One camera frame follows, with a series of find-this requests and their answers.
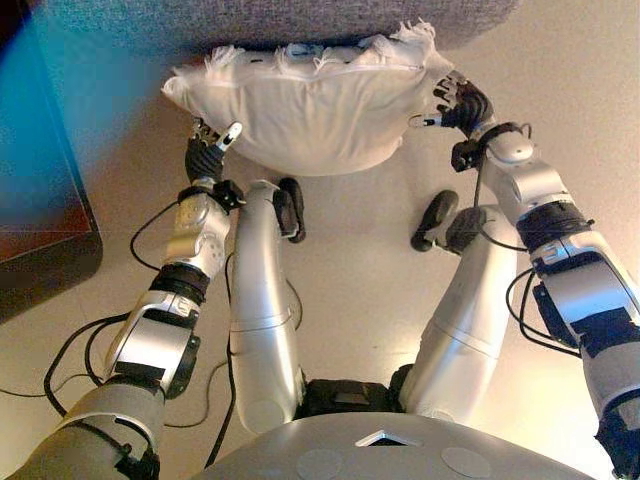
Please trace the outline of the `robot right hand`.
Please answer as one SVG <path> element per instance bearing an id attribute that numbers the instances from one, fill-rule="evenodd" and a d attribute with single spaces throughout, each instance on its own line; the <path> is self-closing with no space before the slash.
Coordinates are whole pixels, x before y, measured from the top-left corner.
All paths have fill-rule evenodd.
<path id="1" fill-rule="evenodd" d="M 408 120 L 410 127 L 455 128 L 469 139 L 494 116 L 489 98 L 457 70 L 452 70 L 436 83 L 432 97 L 435 111 L 412 116 Z"/>

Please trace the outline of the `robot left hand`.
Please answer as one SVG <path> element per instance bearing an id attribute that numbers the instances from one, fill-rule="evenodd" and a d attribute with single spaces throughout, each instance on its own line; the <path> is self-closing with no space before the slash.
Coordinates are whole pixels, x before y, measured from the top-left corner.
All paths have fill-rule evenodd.
<path id="1" fill-rule="evenodd" d="M 189 181 L 210 178 L 214 182 L 220 182 L 223 179 L 226 153 L 239 139 L 242 131 L 243 125 L 234 121 L 218 133 L 202 118 L 196 117 L 185 153 L 185 169 Z"/>

